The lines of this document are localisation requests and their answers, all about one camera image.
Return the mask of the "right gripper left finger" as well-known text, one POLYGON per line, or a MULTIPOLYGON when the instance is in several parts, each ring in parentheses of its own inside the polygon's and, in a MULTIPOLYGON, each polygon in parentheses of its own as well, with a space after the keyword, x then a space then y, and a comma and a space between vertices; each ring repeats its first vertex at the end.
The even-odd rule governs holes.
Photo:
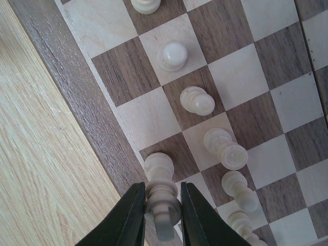
POLYGON ((118 203, 77 245, 144 245, 145 183, 134 183, 118 203))

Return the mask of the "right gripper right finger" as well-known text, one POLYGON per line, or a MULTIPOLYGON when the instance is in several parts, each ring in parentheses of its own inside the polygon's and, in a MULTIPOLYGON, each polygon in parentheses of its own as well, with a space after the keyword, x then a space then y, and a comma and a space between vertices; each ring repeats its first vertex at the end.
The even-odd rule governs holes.
POLYGON ((193 183, 181 183, 184 245, 249 245, 214 210, 193 183))

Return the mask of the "white chess piece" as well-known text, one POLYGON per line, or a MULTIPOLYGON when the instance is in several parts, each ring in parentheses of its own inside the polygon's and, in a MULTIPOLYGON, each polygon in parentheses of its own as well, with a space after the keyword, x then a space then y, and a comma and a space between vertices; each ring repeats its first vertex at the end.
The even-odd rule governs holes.
POLYGON ((174 239, 174 226, 181 220, 182 206, 177 199, 178 189, 172 181, 174 165, 164 153, 149 155, 144 163, 148 179, 144 217, 155 227, 159 241, 174 239))
POLYGON ((229 170, 239 170, 248 162, 246 149, 234 142, 230 133, 222 128, 212 128, 206 131, 203 136, 203 145, 229 170))

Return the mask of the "wooden chess board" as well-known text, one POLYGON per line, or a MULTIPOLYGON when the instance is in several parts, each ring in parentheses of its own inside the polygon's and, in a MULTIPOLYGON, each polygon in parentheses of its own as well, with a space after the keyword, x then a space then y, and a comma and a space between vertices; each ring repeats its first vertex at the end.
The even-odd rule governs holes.
POLYGON ((327 245, 327 1, 10 1, 120 194, 156 152, 251 236, 327 245))

